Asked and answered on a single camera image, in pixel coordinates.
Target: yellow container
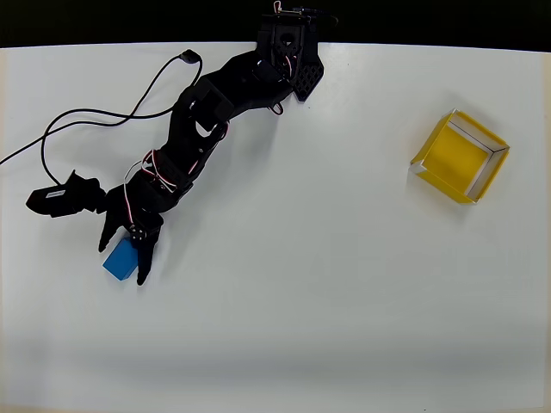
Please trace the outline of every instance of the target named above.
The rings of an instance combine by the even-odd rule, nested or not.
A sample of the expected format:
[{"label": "yellow container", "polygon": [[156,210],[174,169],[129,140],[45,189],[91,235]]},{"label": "yellow container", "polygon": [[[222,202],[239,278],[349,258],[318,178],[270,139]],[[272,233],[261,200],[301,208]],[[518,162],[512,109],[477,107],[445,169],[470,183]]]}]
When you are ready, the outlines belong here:
[{"label": "yellow container", "polygon": [[452,110],[440,119],[410,171],[460,204],[476,204],[498,173],[509,146],[476,120]]}]

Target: black cable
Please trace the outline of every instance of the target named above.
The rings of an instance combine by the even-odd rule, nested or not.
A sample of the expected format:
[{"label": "black cable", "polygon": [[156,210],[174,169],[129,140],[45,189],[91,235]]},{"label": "black cable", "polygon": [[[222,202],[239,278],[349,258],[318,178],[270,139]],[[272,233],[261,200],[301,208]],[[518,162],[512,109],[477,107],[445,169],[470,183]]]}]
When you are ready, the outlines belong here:
[{"label": "black cable", "polygon": [[[145,93],[140,97],[138,103],[136,103],[136,106],[134,106],[134,109],[132,110],[132,112],[130,113],[129,116],[133,116],[136,111],[138,110],[139,108],[139,105],[141,105],[141,103],[145,100],[145,98],[147,97],[147,95],[149,94],[149,92],[151,91],[153,85],[155,84],[155,82],[157,82],[157,79],[159,78],[159,76],[161,76],[161,73],[163,73],[164,69],[166,69],[173,61],[175,60],[178,60],[180,59],[180,55],[178,56],[174,56],[173,58],[169,59],[169,61],[167,61],[163,67],[161,67],[161,69],[157,72],[157,75],[155,75],[155,77],[153,78],[153,80],[149,83],[149,86],[147,87],[147,89],[145,90]],[[46,138],[49,136],[49,132],[50,132],[50,129],[53,127],[53,125],[56,124],[56,122],[60,119],[62,119],[63,117],[67,116],[68,114],[74,114],[76,112],[86,112],[86,113],[89,113],[89,112],[93,112],[92,110],[88,110],[86,108],[81,108],[81,109],[73,109],[73,110],[68,110],[64,113],[62,113],[61,115],[59,115],[57,118],[55,118],[54,120],[52,120],[52,122],[50,123],[50,125],[48,125],[48,127],[46,128],[46,130],[44,131],[44,135],[43,135],[43,138],[42,138],[42,144],[40,146],[40,160],[42,161],[42,168],[44,168],[44,171],[47,173],[48,176],[50,176],[50,179],[52,179],[52,181],[54,181],[56,184],[60,185],[60,182],[56,179],[55,176],[53,176],[52,172],[50,172],[50,169],[48,169],[47,165],[46,165]],[[112,126],[120,126],[122,125],[123,123],[126,123],[130,120],[131,118],[130,117],[127,117],[127,118],[124,118],[123,120],[119,121],[119,122],[115,122],[115,123],[112,123],[112,124],[105,124],[106,127],[112,127]]]},{"label": "black cable", "polygon": [[[194,59],[195,61],[189,61],[189,57],[191,56],[192,59]],[[8,155],[7,157],[5,157],[4,159],[2,159],[0,161],[0,165],[2,165],[3,163],[6,163],[7,161],[9,161],[12,157],[15,157],[17,155],[19,155],[20,153],[22,153],[23,151],[26,151],[28,148],[38,144],[39,142],[42,141],[42,147],[41,147],[41,151],[40,151],[40,154],[41,154],[41,158],[42,158],[42,166],[44,167],[44,171],[48,174],[48,176],[50,176],[50,178],[52,178],[52,180],[59,185],[59,181],[52,175],[52,173],[49,171],[49,169],[47,168],[46,166],[46,159],[45,159],[45,153],[44,153],[44,150],[45,150],[45,144],[46,144],[46,138],[50,135],[53,135],[54,133],[57,133],[59,131],[62,131],[63,129],[66,129],[67,127],[70,127],[70,126],[75,126],[75,125],[93,125],[93,126],[105,126],[105,127],[112,127],[112,126],[119,126],[119,125],[122,125],[123,123],[131,120],[131,119],[152,119],[152,118],[157,118],[159,116],[163,116],[165,114],[168,114],[172,111],[172,107],[168,108],[168,109],[165,109],[164,111],[162,112],[157,112],[155,114],[147,114],[147,115],[134,115],[135,112],[137,111],[139,105],[145,100],[145,98],[147,97],[147,94],[151,91],[152,87],[153,87],[153,84],[155,84],[155,82],[158,80],[158,77],[161,75],[161,73],[166,69],[166,67],[172,63],[174,60],[176,59],[182,59],[184,61],[186,61],[186,63],[195,63],[196,61],[199,62],[199,69],[197,71],[197,73],[195,74],[195,78],[193,80],[193,82],[190,84],[191,86],[195,85],[195,83],[197,82],[197,80],[199,79],[199,76],[201,75],[201,71],[202,71],[202,59],[201,57],[196,54],[195,52],[193,51],[186,51],[178,56],[175,56],[174,58],[171,58],[168,62],[166,62],[164,64],[164,66],[160,69],[160,71],[157,73],[157,75],[153,78],[152,82],[150,83],[150,85],[148,86],[147,90],[145,91],[144,95],[142,95],[142,97],[139,99],[138,103],[136,104],[136,106],[134,107],[132,113],[130,114],[117,114],[115,112],[109,112],[109,111],[105,111],[105,110],[100,110],[100,109],[89,109],[89,108],[77,108],[77,109],[72,109],[72,110],[68,110],[64,113],[62,113],[61,115],[57,116],[51,123],[50,125],[48,126],[48,128],[46,129],[46,131],[44,132],[44,134],[42,136],[40,136],[39,138],[35,139],[33,142],[23,146],[22,148],[18,149],[17,151],[11,153],[10,155]],[[94,122],[94,121],[91,121],[91,120],[78,120],[78,121],[75,121],[75,122],[71,122],[71,123],[68,123],[66,125],[63,125],[63,126],[60,126],[56,129],[53,129],[53,130],[50,130],[53,125],[58,121],[60,120],[61,118],[67,116],[68,114],[74,114],[74,113],[80,113],[80,112],[86,112],[86,113],[93,113],[93,114],[105,114],[107,116],[112,116],[112,117],[116,117],[116,118],[122,118],[121,121],[119,122],[115,122],[115,123],[105,123],[105,122]]]},{"label": "black cable", "polygon": [[[130,116],[130,115],[127,115],[127,114],[111,114],[111,113],[109,113],[109,114],[111,114],[114,117],[125,117],[125,118],[127,117],[128,119],[152,119],[152,118],[157,118],[159,116],[163,116],[164,114],[168,114],[171,111],[172,111],[172,108],[168,108],[168,109],[165,109],[163,112],[158,112],[156,114],[144,114],[144,115],[140,115],[140,116]],[[17,151],[9,154],[7,157],[5,157],[4,159],[2,159],[0,161],[0,165],[2,165],[3,163],[8,162],[12,157],[15,157],[15,156],[19,155],[21,152],[26,151],[28,148],[30,148],[32,146],[35,146],[36,144],[38,144],[44,138],[46,138],[50,135],[53,135],[54,133],[57,133],[59,131],[62,131],[62,130],[66,129],[69,126],[75,126],[75,125],[114,126],[115,124],[94,122],[94,121],[91,121],[91,120],[78,120],[78,121],[75,121],[75,122],[72,122],[72,123],[68,123],[66,125],[58,127],[57,129],[53,129],[49,133],[45,133],[44,135],[42,135],[39,138],[32,141],[31,143],[26,144],[25,146],[18,149]]]}]

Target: blue cube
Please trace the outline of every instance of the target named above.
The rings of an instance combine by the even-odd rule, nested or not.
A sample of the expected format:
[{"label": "blue cube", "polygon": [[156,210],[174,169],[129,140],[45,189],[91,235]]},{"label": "blue cube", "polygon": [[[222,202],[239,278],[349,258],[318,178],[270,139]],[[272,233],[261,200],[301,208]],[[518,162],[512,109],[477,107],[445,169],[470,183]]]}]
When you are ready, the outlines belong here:
[{"label": "blue cube", "polygon": [[132,275],[138,267],[138,251],[130,243],[130,237],[124,237],[117,244],[103,267],[120,281]]}]

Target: white surface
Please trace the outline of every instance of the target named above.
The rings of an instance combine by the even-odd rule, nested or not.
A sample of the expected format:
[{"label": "white surface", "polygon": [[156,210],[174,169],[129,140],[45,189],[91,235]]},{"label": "white surface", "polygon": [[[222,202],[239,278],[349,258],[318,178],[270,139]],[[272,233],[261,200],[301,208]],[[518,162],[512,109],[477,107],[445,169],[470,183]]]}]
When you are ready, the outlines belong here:
[{"label": "white surface", "polygon": [[[10,50],[5,152],[61,111],[129,110],[189,45]],[[193,45],[206,72],[252,44]],[[138,288],[102,269],[103,216],[34,215],[37,149],[2,168],[7,402],[110,411],[412,412],[541,406],[546,168],[541,57],[321,45],[325,77],[285,114],[232,122]],[[195,74],[174,64],[141,113]],[[409,161],[460,108],[511,155],[477,206]],[[168,117],[82,127],[47,156],[104,188]]]}]

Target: red and white wire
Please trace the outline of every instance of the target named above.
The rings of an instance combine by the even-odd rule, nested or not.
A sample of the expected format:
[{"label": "red and white wire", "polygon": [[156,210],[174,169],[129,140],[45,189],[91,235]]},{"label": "red and white wire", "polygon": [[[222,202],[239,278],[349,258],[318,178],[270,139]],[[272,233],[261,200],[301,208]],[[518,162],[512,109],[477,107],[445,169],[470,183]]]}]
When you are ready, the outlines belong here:
[{"label": "red and white wire", "polygon": [[[150,170],[148,170],[146,168],[146,165],[144,165],[144,163],[146,163],[149,158],[152,159],[152,166],[153,166],[153,169],[155,170],[155,172],[151,172]],[[155,151],[154,150],[151,150],[149,152],[146,153],[144,159],[142,160],[142,164],[141,164],[141,170],[143,170],[147,175],[150,175],[150,176],[154,176],[155,178],[158,178],[163,184],[164,186],[166,187],[166,189],[172,194],[174,193],[174,191],[176,190],[176,184],[175,183],[172,183],[170,182],[169,180],[167,180],[165,177],[163,177],[158,169],[157,169],[157,163],[155,161]]]},{"label": "red and white wire", "polygon": [[289,78],[293,77],[293,66],[291,66],[291,61],[287,56],[285,56],[285,60],[287,60],[287,64],[289,65]]},{"label": "red and white wire", "polygon": [[130,201],[128,201],[127,178],[128,178],[128,175],[130,175],[130,172],[133,170],[134,166],[140,164],[141,162],[142,161],[138,161],[130,167],[127,174],[124,175],[124,181],[123,181],[123,185],[122,185],[122,188],[124,189],[124,201],[127,203],[128,219],[130,220],[130,224],[132,224],[132,225],[134,224],[134,220],[132,218],[132,210],[130,209]]}]

